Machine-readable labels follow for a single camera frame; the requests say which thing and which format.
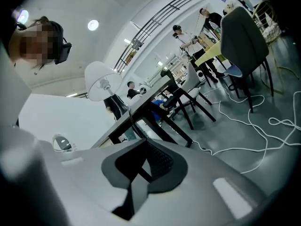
seat cushion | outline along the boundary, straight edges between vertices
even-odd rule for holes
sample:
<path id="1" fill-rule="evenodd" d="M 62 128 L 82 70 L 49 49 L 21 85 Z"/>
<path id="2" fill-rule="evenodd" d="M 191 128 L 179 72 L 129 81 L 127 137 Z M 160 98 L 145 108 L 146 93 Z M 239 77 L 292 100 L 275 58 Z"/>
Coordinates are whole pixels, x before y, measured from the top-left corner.
<path id="1" fill-rule="evenodd" d="M 224 73 L 235 76 L 235 77 L 239 77 L 239 78 L 243 77 L 241 70 L 235 65 L 232 65 Z"/>
<path id="2" fill-rule="evenodd" d="M 188 92 L 188 94 L 192 97 L 192 98 L 196 98 L 198 96 L 198 88 L 194 88 L 192 89 L 191 91 Z M 182 95 L 180 97 L 180 100 L 182 102 L 183 105 L 187 104 L 190 102 L 190 100 L 185 96 L 185 95 Z"/>

lamp stand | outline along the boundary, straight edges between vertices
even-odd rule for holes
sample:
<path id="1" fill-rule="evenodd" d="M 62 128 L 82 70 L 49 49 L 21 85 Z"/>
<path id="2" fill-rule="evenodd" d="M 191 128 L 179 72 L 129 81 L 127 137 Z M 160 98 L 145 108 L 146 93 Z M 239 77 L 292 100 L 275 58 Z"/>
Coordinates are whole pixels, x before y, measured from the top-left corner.
<path id="1" fill-rule="evenodd" d="M 120 110 L 121 114 L 124 114 L 125 112 L 127 112 L 128 106 L 123 103 L 123 101 L 119 98 L 119 96 L 114 94 L 111 91 L 110 87 L 106 87 L 105 89 L 112 95 L 112 99 L 115 102 L 115 104 L 118 106 L 118 109 Z"/>
<path id="2" fill-rule="evenodd" d="M 128 111 L 128 106 L 126 106 L 123 101 L 119 98 L 119 96 L 117 96 L 116 94 L 114 94 L 111 91 L 111 86 L 108 80 L 106 79 L 102 79 L 99 81 L 100 84 L 100 88 L 103 88 L 104 90 L 108 91 L 113 99 L 113 101 L 115 102 L 115 104 L 118 106 L 118 109 L 120 110 L 121 114 L 124 114 L 125 112 Z"/>

chair back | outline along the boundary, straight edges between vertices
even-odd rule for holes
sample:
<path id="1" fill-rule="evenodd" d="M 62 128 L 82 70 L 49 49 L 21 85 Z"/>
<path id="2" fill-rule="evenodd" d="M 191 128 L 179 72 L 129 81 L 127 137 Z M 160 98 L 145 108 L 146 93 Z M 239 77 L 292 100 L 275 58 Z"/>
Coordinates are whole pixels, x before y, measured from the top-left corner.
<path id="1" fill-rule="evenodd" d="M 198 74 L 195 71 L 195 69 L 193 68 L 192 63 L 188 62 L 187 66 L 188 66 L 187 67 L 187 77 L 186 77 L 185 82 L 181 86 L 181 88 L 186 92 L 195 88 L 200 83 Z"/>
<path id="2" fill-rule="evenodd" d="M 248 12 L 238 7 L 221 21 L 221 53 L 242 72 L 255 70 L 269 54 L 268 46 Z"/>
<path id="3" fill-rule="evenodd" d="M 174 94 L 174 92 L 176 90 L 178 90 L 179 87 L 178 87 L 177 83 L 175 82 L 174 76 L 171 73 L 171 71 L 170 70 L 166 70 L 166 71 L 162 70 L 160 75 L 161 75 L 161 77 L 164 77 L 165 75 L 167 75 L 170 78 L 170 81 L 168 83 L 168 87 L 166 88 L 166 90 L 169 93 Z"/>

power cord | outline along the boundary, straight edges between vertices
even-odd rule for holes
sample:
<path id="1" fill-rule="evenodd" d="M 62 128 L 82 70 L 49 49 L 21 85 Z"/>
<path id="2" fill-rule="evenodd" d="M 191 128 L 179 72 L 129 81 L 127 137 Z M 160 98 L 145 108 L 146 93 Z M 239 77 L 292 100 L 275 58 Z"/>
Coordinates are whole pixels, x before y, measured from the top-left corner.
<path id="1" fill-rule="evenodd" d="M 206 98 L 208 98 L 208 95 L 206 95 L 206 94 L 210 93 L 211 91 L 217 90 L 217 89 L 223 89 L 223 90 L 228 94 L 229 98 L 230 98 L 232 101 L 234 101 L 235 103 L 242 103 L 242 102 L 244 102 L 244 101 L 246 101 L 246 100 L 248 99 L 248 98 L 245 98 L 245 99 L 242 100 L 242 101 L 236 101 L 236 100 L 234 100 L 234 99 L 231 98 L 230 94 L 227 92 L 227 90 L 226 90 L 225 88 L 221 88 L 221 87 L 212 89 L 212 90 L 210 90 L 210 91 L 204 93 L 204 95 L 206 96 Z M 225 113 L 221 112 L 221 102 L 222 102 L 222 101 L 219 101 L 219 102 L 214 102 L 214 103 L 212 103 L 212 104 L 219 104 L 219 112 L 220 112 L 221 114 L 225 115 L 225 116 L 226 116 L 229 120 L 231 120 L 231 121 L 237 121 L 237 122 L 243 123 L 243 124 L 245 124 L 245 125 L 247 125 L 247 126 L 252 126 L 252 127 L 257 131 L 257 133 L 258 133 L 262 138 L 265 139 L 265 141 L 266 141 L 265 148 L 264 148 L 264 149 L 261 149 L 261 150 L 255 150 L 255 149 L 249 149 L 249 148 L 233 147 L 233 148 L 228 148 L 228 149 L 220 150 L 220 151 L 217 151 L 217 152 L 213 153 L 212 150 L 210 150 L 210 149 L 204 149 L 204 148 L 202 148 L 202 147 L 200 146 L 199 142 L 197 142 L 197 141 L 193 141 L 193 142 L 197 143 L 198 146 L 199 146 L 199 148 L 200 148 L 202 151 L 210 152 L 210 154 L 211 154 L 212 156 L 215 156 L 215 155 L 217 155 L 218 153 L 225 152 L 225 151 L 229 151 L 229 150 L 246 150 L 246 151 L 251 151 L 251 152 L 264 152 L 261 161 L 259 162 L 259 164 L 258 164 L 255 168 L 253 168 L 253 169 L 251 169 L 251 170 L 248 170 L 248 171 L 245 171 L 245 172 L 241 172 L 241 174 L 246 174 L 246 173 L 249 173 L 249 172 L 251 172 L 251 171 L 254 171 L 254 170 L 256 170 L 257 168 L 259 168 L 260 165 L 262 164 L 262 162 L 263 162 L 263 160 L 264 160 L 264 158 L 265 158 L 265 155 L 266 155 L 267 150 L 277 150 L 277 149 L 281 149 L 284 145 L 288 145 L 288 146 L 301 145 L 301 143 L 288 143 L 288 142 L 287 142 L 287 140 L 289 139 L 289 137 L 290 137 L 296 130 L 301 131 L 301 127 L 300 127 L 300 126 L 297 126 L 297 121 L 296 121 L 296 109 L 295 109 L 295 95 L 298 94 L 298 93 L 301 93 L 301 91 L 296 91 L 296 92 L 294 92 L 294 94 L 293 94 L 293 114 L 294 114 L 294 122 L 292 122 L 291 120 L 288 120 L 288 119 L 280 121 L 280 120 L 278 120 L 277 118 L 274 118 L 274 117 L 269 118 L 269 124 L 272 125 L 272 126 L 276 126 L 276 125 L 279 125 L 279 124 L 284 124 L 284 125 L 286 125 L 286 126 L 291 126 L 291 127 L 293 127 L 293 130 L 288 134 L 288 136 L 285 138 L 285 140 L 283 140 L 283 139 L 281 139 L 281 138 L 279 138 L 279 137 L 276 137 L 276 136 L 268 135 L 261 127 L 259 127 L 259 126 L 255 125 L 255 124 L 253 124 L 253 123 L 250 121 L 250 111 L 251 111 L 251 109 L 249 109 L 249 111 L 248 111 L 248 120 L 249 120 L 249 123 L 246 123 L 246 122 L 244 122 L 244 121 L 240 121 L 240 120 L 236 120 L 236 119 L 230 118 L 228 115 L 226 115 Z M 259 104 L 254 105 L 253 108 L 260 106 L 260 105 L 264 102 L 264 96 L 263 96 L 263 95 L 256 95 L 256 96 L 251 96 L 251 97 L 262 97 L 262 98 L 263 98 L 263 100 L 262 100 Z M 282 142 L 281 146 L 268 148 L 268 139 L 267 139 L 267 137 L 265 137 L 258 129 L 259 129 L 265 136 L 270 137 L 270 138 L 274 138 L 274 139 L 277 139 L 277 140 L 281 141 L 281 142 Z"/>

metal railing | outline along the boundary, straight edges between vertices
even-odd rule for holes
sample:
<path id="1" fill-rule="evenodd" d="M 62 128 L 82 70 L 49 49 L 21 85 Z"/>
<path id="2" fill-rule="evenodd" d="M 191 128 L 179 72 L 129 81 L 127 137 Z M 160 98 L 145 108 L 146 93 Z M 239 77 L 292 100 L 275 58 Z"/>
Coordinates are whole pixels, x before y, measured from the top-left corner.
<path id="1" fill-rule="evenodd" d="M 114 70 L 117 73 L 122 74 L 124 68 L 130 63 L 139 48 L 143 46 L 143 42 L 151 36 L 151 33 L 154 32 L 155 29 L 157 29 L 160 25 L 162 25 L 162 23 L 174 12 L 180 10 L 181 7 L 190 1 L 192 0 L 173 0 L 163 7 L 158 13 L 156 13 L 134 36 L 132 41 L 120 56 L 114 67 Z"/>

